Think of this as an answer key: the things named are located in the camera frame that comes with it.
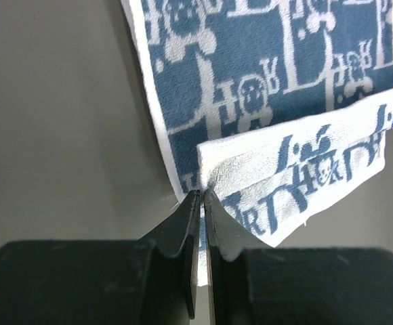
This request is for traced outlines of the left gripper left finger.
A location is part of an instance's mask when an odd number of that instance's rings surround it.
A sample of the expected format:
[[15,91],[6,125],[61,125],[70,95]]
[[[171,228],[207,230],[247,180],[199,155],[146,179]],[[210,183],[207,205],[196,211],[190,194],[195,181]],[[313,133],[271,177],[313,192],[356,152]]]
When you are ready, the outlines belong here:
[[20,240],[0,248],[0,324],[188,324],[201,195],[138,240]]

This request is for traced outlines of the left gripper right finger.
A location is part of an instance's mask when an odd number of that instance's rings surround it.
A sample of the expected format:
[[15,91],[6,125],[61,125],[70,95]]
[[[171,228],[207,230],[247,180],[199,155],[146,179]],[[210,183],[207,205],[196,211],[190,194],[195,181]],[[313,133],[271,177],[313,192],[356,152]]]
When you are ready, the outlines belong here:
[[271,248],[204,196],[212,324],[393,324],[393,253]]

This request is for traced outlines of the white blue patterned towel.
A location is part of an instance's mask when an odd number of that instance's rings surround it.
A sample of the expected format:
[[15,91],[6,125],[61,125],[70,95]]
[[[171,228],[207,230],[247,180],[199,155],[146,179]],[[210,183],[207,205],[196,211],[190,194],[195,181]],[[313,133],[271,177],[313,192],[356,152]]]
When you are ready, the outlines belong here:
[[385,167],[393,1],[124,1],[173,191],[278,246]]

